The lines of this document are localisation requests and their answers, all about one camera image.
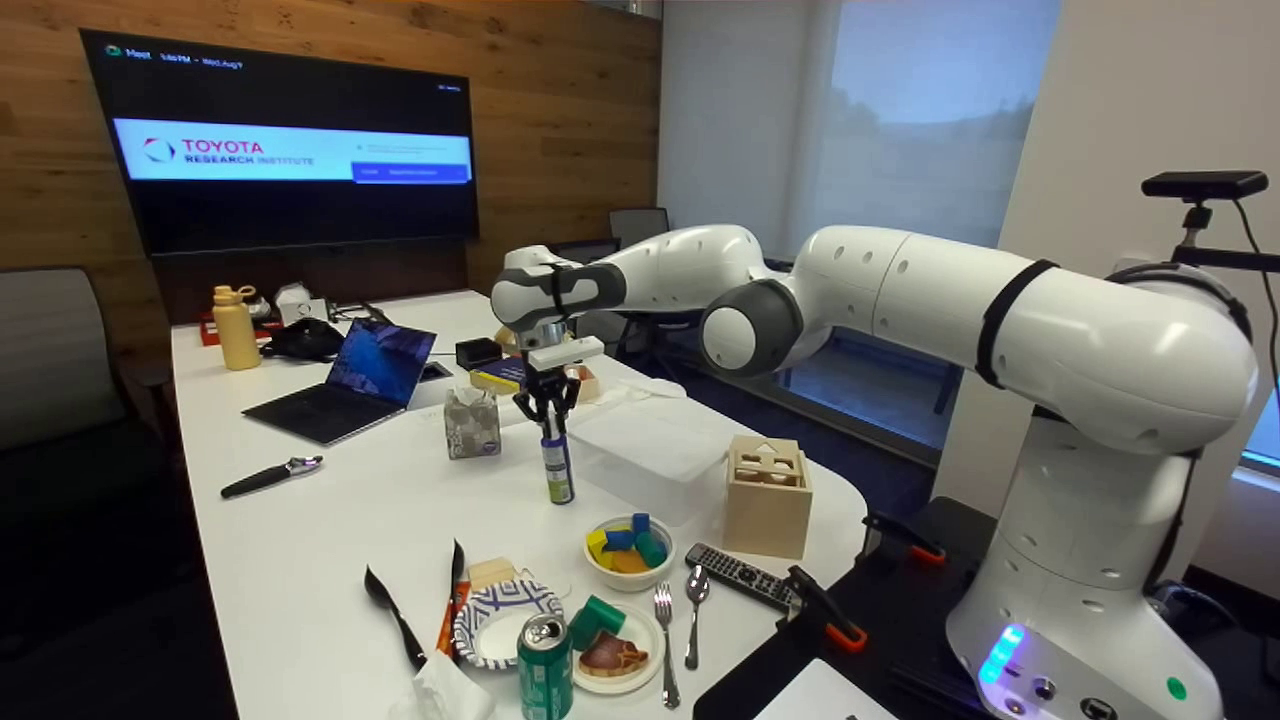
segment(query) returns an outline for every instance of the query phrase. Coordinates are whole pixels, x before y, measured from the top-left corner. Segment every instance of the box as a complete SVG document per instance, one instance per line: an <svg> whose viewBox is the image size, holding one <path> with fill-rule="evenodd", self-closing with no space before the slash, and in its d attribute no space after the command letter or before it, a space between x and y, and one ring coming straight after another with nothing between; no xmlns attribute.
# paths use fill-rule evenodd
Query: box
<svg viewBox="0 0 1280 720"><path fill-rule="evenodd" d="M812 491L797 439L739 436L728 449L723 548L804 554Z"/></svg>

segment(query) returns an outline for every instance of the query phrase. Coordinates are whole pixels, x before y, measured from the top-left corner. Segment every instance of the plate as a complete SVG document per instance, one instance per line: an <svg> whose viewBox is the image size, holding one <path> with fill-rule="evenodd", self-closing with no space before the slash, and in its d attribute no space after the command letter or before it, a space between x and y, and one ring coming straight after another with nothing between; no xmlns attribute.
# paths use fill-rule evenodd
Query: plate
<svg viewBox="0 0 1280 720"><path fill-rule="evenodd" d="M520 629L537 617L563 619L563 602L537 580L509 580L477 593L456 617L456 650L485 671L514 671Z"/></svg>
<svg viewBox="0 0 1280 720"><path fill-rule="evenodd" d="M571 650L571 685L581 690L593 690L593 695L623 695L623 690L637 690L654 679L654 671L664 663L664 630L656 629L654 617L632 617L623 619L623 629L618 630L620 639L632 639L639 650L648 650L648 663L637 667L632 676L589 676L581 667L581 650Z"/></svg>

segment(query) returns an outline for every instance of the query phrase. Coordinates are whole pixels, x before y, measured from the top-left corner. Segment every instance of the bowl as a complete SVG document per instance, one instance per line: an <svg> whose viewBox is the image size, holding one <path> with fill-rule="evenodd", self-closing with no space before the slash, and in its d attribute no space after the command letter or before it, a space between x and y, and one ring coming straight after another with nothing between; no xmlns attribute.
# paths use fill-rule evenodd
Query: bowl
<svg viewBox="0 0 1280 720"><path fill-rule="evenodd" d="M632 554L648 559L639 568L637 565L618 565L610 568L610 554L599 554L599 532L610 541L620 541L611 548L632 548ZM656 515L648 512L630 512L630 515L604 515L599 523L593 523L583 535L581 535L581 550L583 550L583 565L597 572L597 580L611 593L623 593L623 597L637 597L637 593L648 593L656 589L674 565L676 565L676 548L674 548L674 527L662 523Z"/></svg>

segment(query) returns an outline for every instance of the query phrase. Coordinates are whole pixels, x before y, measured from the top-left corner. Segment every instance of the laptop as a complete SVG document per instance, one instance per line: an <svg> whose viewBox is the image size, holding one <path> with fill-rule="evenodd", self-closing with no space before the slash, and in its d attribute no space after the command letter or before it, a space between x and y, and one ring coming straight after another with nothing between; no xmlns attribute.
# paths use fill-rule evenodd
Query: laptop
<svg viewBox="0 0 1280 720"><path fill-rule="evenodd" d="M436 334L422 326L357 319L323 383L248 409L248 420L333 443L400 410L433 355Z"/></svg>

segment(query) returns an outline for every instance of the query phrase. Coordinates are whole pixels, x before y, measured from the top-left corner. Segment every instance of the wooden wall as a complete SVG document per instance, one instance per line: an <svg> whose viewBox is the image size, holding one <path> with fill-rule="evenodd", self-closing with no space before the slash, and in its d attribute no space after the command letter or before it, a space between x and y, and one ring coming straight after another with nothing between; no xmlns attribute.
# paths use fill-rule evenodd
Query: wooden wall
<svg viewBox="0 0 1280 720"><path fill-rule="evenodd" d="M662 23L589 0L0 0L0 266L87 266L128 355L161 352L170 317L76 26L472 74L477 286L503 247L604 235L610 208L656 196ZM411 265L380 250L351 284Z"/></svg>

